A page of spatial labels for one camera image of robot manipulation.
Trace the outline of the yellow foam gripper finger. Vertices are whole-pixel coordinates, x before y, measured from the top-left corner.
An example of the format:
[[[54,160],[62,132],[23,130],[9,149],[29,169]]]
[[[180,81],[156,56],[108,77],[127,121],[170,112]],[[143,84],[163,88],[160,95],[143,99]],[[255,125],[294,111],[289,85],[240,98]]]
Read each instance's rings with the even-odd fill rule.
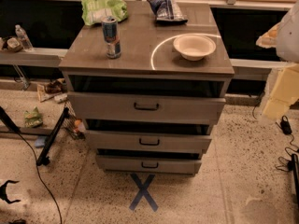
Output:
[[[269,119],[279,119],[298,100],[299,64],[292,63],[278,72],[274,88],[263,109],[263,115]]]

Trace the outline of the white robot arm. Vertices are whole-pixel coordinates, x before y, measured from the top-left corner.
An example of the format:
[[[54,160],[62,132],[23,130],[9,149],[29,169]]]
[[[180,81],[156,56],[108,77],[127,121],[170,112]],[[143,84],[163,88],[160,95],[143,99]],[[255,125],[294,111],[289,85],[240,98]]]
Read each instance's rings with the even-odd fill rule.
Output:
[[[299,100],[299,1],[278,25],[277,56],[290,63],[278,72],[278,77],[263,108],[269,119],[282,117]]]

